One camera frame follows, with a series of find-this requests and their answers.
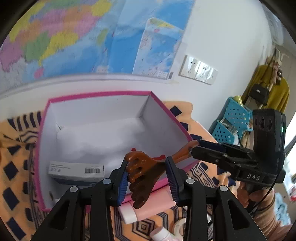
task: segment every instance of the person's arm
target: person's arm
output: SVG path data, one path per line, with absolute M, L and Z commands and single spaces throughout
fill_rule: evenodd
M 244 189 L 244 183 L 241 183 L 237 198 L 244 207 L 247 207 L 249 202 L 259 202 L 267 193 L 268 190 L 263 189 L 251 193 L 250 195 Z M 281 226 L 281 222 L 276 220 L 274 213 L 275 195 L 272 190 L 265 200 L 258 206 L 254 221 L 261 229 L 268 241 L 282 241 L 291 228 L 291 225 Z

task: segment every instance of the silver screw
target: silver screw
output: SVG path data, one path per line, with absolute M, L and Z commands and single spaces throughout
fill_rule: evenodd
M 228 190 L 228 187 L 226 187 L 224 185 L 220 186 L 219 188 L 222 192 L 227 192 L 227 190 Z
M 70 192 L 76 192 L 78 190 L 78 187 L 73 186 L 70 188 Z
M 193 184 L 195 181 L 194 181 L 194 179 L 192 179 L 192 178 L 187 178 L 187 179 L 186 179 L 186 182 L 187 182 L 188 184 Z
M 106 178 L 106 179 L 103 180 L 103 183 L 104 184 L 110 184 L 111 183 L 111 179 Z

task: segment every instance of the beige sleeve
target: beige sleeve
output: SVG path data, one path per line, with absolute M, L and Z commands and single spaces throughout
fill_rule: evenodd
M 282 241 L 292 225 L 281 226 L 274 213 L 274 201 L 265 209 L 256 213 L 254 221 L 261 229 L 268 241 Z

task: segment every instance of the wall socket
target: wall socket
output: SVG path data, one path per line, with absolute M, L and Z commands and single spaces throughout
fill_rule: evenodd
M 179 75 L 212 85 L 218 71 L 204 62 L 186 55 Z

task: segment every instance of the pink bottle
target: pink bottle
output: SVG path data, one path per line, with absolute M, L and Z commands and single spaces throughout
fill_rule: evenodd
M 126 224 L 149 218 L 176 205 L 169 185 L 152 192 L 141 208 L 134 209 L 133 203 L 130 201 L 119 207 L 119 213 Z
M 177 237 L 172 235 L 168 230 L 166 230 L 164 227 L 159 227 L 154 229 L 150 233 L 150 237 L 154 241 L 179 241 Z

